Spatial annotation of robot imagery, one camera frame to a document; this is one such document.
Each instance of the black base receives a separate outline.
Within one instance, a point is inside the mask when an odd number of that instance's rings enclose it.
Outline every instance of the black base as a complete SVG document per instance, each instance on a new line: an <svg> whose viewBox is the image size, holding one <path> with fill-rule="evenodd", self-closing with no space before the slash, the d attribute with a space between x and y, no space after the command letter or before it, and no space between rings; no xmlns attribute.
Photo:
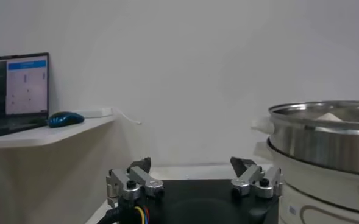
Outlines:
<svg viewBox="0 0 359 224"><path fill-rule="evenodd" d="M141 198L153 224L278 224L278 198L243 198L231 195L230 180L165 180L159 201Z"/></svg>

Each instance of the blue computer mouse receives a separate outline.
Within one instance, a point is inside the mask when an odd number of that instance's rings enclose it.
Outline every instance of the blue computer mouse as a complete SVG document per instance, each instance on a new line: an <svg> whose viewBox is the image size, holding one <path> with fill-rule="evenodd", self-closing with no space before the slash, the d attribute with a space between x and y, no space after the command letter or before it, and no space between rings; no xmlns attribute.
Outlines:
<svg viewBox="0 0 359 224"><path fill-rule="evenodd" d="M48 126L51 128L59 128L72 124L79 124L84 121L84 117L72 112L58 112L48 119Z"/></svg>

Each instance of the metal bracket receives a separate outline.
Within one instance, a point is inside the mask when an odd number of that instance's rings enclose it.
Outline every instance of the metal bracket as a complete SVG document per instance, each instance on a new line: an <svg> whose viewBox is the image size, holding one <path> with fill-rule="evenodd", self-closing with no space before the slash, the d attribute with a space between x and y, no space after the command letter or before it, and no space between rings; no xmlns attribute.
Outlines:
<svg viewBox="0 0 359 224"><path fill-rule="evenodd" d="M161 198L164 195L163 181L152 178L138 166L130 168L129 178L140 183L147 196Z"/></svg>
<svg viewBox="0 0 359 224"><path fill-rule="evenodd" d="M263 176L260 166L251 165L238 178L231 181L232 194L236 197L242 197L250 193L251 184L261 179Z"/></svg>
<svg viewBox="0 0 359 224"><path fill-rule="evenodd" d="M107 199L111 207L119 197L127 201L135 201L140 198L141 186L129 179L129 177L120 169L111 170L106 177Z"/></svg>
<svg viewBox="0 0 359 224"><path fill-rule="evenodd" d="M271 167L265 176L255 184L256 196L260 198L272 198L281 194L281 169Z"/></svg>

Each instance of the white shelf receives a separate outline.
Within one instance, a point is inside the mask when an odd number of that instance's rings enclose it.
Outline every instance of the white shelf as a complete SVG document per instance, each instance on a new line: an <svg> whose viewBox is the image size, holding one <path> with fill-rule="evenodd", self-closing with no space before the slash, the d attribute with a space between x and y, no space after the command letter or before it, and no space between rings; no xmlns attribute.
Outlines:
<svg viewBox="0 0 359 224"><path fill-rule="evenodd" d="M17 148L49 145L115 120L115 116L88 118L81 124L62 128L41 127L0 136L0 148Z"/></svg>

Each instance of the laptop screen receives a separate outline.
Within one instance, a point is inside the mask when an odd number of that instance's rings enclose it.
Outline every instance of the laptop screen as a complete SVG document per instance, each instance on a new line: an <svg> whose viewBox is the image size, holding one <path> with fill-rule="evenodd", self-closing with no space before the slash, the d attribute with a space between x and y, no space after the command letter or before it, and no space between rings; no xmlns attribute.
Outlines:
<svg viewBox="0 0 359 224"><path fill-rule="evenodd" d="M48 114L48 54L0 57L0 117Z"/></svg>

